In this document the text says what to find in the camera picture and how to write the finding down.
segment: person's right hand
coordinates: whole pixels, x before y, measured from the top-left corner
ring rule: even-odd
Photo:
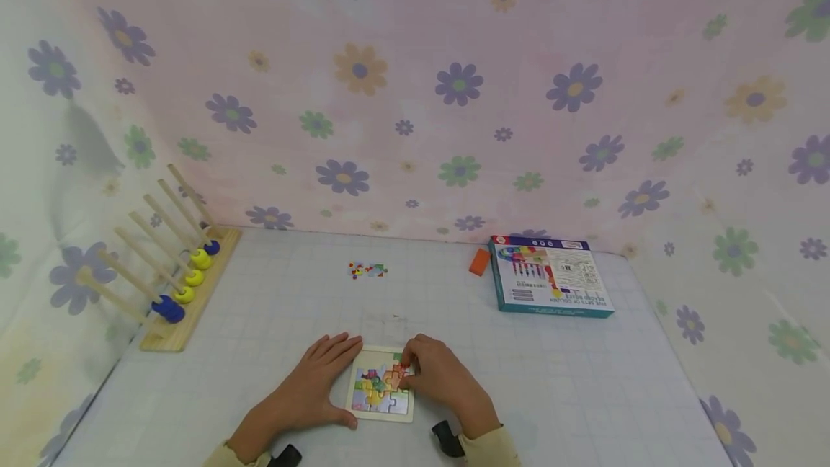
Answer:
[[[406,343],[401,364],[415,365],[416,374],[405,376],[399,386],[447,406],[467,438],[501,427],[490,396],[443,342],[417,334]]]

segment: person's left hand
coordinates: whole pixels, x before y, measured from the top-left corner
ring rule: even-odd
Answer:
[[[228,440],[228,447],[242,463],[255,461],[275,436],[288,430],[323,424],[358,427],[353,414],[329,401],[334,379],[362,350],[361,336],[348,337],[346,332],[322,336],[305,351],[282,384],[242,419]]]

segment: black object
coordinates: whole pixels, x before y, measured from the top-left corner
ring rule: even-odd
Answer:
[[[276,458],[271,458],[268,462],[268,467],[297,467],[300,465],[303,456],[294,445],[289,444],[282,450],[282,454]]]
[[[452,433],[450,423],[447,420],[442,420],[432,427],[432,434],[438,438],[438,443],[441,445],[441,451],[450,458],[462,458],[464,456],[464,449],[462,443],[458,441],[458,436]]]

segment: beige sleeve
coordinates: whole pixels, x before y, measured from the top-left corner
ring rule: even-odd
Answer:
[[[253,463],[242,463],[236,453],[228,449],[226,442],[213,450],[213,454],[203,463],[202,467],[267,467],[271,461],[271,453],[263,452]]]
[[[462,443],[470,467],[521,467],[513,439],[503,427],[475,440],[470,440],[464,435],[460,435],[458,439]]]

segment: toy box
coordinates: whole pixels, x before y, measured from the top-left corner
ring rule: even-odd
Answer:
[[[614,312],[588,242],[492,236],[499,310],[607,318]]]

